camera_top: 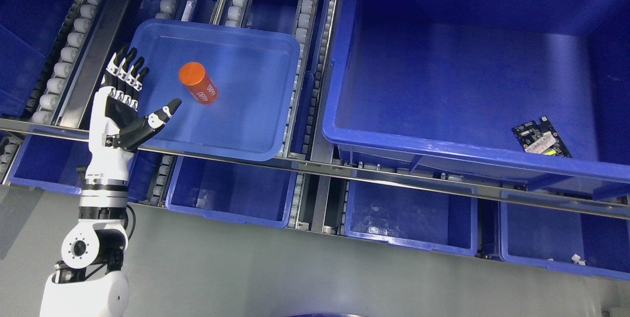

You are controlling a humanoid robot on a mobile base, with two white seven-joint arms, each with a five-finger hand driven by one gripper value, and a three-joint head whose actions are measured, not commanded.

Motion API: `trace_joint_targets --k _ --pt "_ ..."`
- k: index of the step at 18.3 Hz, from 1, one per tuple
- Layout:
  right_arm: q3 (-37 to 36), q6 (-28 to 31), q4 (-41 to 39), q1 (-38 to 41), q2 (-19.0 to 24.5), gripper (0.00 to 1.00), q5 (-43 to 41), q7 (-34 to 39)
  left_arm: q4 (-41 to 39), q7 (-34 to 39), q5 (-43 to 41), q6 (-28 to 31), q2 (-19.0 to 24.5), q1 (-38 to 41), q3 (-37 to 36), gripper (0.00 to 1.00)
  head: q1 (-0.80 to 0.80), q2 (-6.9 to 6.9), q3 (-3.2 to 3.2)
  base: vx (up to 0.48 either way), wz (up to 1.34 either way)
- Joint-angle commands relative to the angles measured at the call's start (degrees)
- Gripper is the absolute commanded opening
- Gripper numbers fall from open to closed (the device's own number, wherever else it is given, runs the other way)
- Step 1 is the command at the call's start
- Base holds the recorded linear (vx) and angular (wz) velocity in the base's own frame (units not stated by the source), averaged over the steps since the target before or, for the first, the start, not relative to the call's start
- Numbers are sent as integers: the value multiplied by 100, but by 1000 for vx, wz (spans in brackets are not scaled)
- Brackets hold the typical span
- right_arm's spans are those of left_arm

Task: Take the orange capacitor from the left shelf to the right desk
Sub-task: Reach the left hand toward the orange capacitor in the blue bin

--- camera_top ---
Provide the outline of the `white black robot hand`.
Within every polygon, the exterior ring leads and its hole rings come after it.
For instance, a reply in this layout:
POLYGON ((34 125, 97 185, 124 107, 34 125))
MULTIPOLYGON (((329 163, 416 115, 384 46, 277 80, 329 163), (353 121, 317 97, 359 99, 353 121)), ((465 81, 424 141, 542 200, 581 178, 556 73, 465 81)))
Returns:
POLYGON ((129 163, 137 149, 162 131, 182 104, 180 98, 174 98, 162 108, 139 116, 139 95, 150 72, 144 63, 137 48, 124 46, 104 66, 90 115, 88 184, 128 182, 129 163))

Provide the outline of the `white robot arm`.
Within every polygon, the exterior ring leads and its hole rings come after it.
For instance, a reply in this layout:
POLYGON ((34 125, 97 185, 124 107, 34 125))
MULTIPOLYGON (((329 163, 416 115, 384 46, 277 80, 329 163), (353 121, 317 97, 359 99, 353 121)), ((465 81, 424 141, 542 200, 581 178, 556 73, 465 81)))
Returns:
POLYGON ((130 285, 123 271, 128 180, 89 174, 79 199, 75 227, 61 245, 61 260, 47 277, 41 317, 121 317, 130 285))

